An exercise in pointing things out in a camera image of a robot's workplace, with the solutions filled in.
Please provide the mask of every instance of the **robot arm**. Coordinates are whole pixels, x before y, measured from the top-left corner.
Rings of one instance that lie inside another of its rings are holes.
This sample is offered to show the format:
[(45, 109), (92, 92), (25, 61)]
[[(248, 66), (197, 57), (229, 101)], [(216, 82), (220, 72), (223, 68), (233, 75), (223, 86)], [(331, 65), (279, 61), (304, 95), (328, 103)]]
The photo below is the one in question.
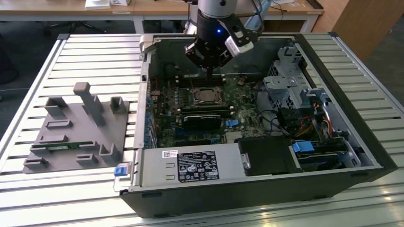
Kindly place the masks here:
[(185, 55), (204, 69), (207, 78), (240, 53), (253, 48), (257, 32), (244, 27), (235, 15), (237, 0), (184, 0), (197, 2), (197, 28)]

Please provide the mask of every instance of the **barcode sticker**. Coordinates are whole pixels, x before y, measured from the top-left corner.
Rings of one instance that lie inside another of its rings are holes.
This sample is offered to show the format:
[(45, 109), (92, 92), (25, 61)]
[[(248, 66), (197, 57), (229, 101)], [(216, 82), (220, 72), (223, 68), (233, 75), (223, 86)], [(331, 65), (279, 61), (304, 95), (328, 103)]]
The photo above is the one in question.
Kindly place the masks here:
[(112, 11), (113, 14), (131, 14), (129, 11)]
[(163, 157), (177, 157), (177, 150), (164, 150), (163, 151)]

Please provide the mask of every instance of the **chair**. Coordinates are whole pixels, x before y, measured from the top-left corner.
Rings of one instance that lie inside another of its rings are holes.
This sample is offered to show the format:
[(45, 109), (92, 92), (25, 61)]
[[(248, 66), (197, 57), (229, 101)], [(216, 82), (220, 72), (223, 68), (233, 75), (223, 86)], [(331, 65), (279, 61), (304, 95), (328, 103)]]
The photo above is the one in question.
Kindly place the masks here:
[(51, 29), (53, 28), (60, 28), (60, 27), (71, 27), (68, 33), (73, 33), (77, 27), (87, 27), (89, 29), (92, 29), (93, 31), (99, 32), (99, 33), (107, 33), (107, 31), (101, 30), (100, 28), (92, 26), (91, 24), (85, 23), (84, 21), (69, 21), (69, 22), (64, 22), (60, 24), (55, 24), (55, 25), (49, 25), (44, 27), (44, 36), (51, 36)]

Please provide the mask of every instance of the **power supply label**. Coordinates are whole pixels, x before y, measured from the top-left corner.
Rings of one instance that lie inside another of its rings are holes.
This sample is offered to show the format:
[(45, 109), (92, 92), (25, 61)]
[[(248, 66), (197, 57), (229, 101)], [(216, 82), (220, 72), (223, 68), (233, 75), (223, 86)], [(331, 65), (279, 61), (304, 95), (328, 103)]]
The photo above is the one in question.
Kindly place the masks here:
[(219, 179), (215, 151), (177, 154), (179, 181), (208, 181)]

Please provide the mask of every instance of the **wooden cabinet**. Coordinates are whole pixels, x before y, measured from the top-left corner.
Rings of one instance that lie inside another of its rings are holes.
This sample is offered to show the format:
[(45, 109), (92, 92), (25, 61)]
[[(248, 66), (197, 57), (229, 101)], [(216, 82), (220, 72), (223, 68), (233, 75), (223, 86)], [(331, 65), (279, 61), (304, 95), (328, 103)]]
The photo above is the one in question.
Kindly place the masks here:
[(364, 61), (404, 13), (404, 0), (317, 1), (325, 12), (313, 32), (336, 32)]

